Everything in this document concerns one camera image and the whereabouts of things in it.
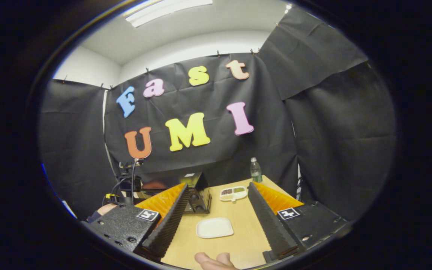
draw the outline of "wooden table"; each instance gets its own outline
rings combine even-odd
[[[215,259],[219,253],[229,252],[231,261],[238,269],[265,264],[263,251],[271,250],[271,247],[269,247],[263,228],[259,224],[248,197],[236,200],[236,202],[223,202],[219,199],[221,189],[234,186],[247,188],[250,182],[251,179],[247,179],[211,187],[211,212],[183,215],[166,256],[161,259],[161,262],[181,268],[200,270],[201,266],[194,260],[194,254],[205,252],[209,257]],[[289,195],[264,175],[262,184]],[[196,235],[196,225],[199,221],[219,217],[231,221],[233,235],[211,239],[199,238]]]

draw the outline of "white wall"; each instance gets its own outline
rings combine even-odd
[[[145,73],[146,68],[153,70],[175,62],[216,55],[218,50],[220,54],[249,53],[250,49],[257,52],[269,34],[262,31],[228,31],[175,41],[143,53],[123,65],[119,83]]]
[[[82,46],[77,47],[62,63],[54,79],[92,84],[109,89],[119,83],[121,66]]]

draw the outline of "black fabric backdrop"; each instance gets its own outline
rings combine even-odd
[[[225,65],[232,60],[245,63],[246,80],[233,77]],[[192,86],[188,70],[205,66],[209,82]],[[150,98],[143,96],[149,80],[163,79],[165,92]],[[135,110],[127,118],[116,99],[132,86]],[[248,122],[254,131],[236,136],[233,116],[226,106],[245,102]],[[204,113],[204,129],[211,139],[207,145],[170,151],[167,120],[177,118],[187,125],[194,113]],[[269,77],[266,65],[256,55],[237,53],[201,57],[171,64],[124,82],[108,93],[105,114],[106,143],[115,161],[129,161],[131,156],[125,133],[151,127],[152,151],[137,173],[147,181],[161,173],[203,171],[211,186],[250,178],[250,158],[257,157],[262,172],[281,188],[295,195],[297,181],[296,146],[293,127]],[[136,137],[138,149],[143,148],[141,135]]]
[[[101,207],[116,180],[103,138],[100,87],[52,80],[39,119],[39,148],[49,182],[80,219]]]
[[[302,199],[346,219],[377,196],[395,154],[389,91],[365,55],[340,32],[291,9],[263,44],[267,65],[295,128]]]

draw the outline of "pink letter i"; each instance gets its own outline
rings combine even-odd
[[[238,136],[250,133],[254,130],[254,127],[248,123],[248,119],[246,118],[245,110],[243,109],[245,105],[244,102],[236,102],[226,106],[226,109],[233,114],[234,123],[236,125],[234,133]]]

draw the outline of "ceiling light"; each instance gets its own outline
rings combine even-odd
[[[176,11],[203,5],[212,5],[213,0],[149,0],[131,8],[124,14],[129,15],[126,20],[134,27],[141,26],[164,15]]]

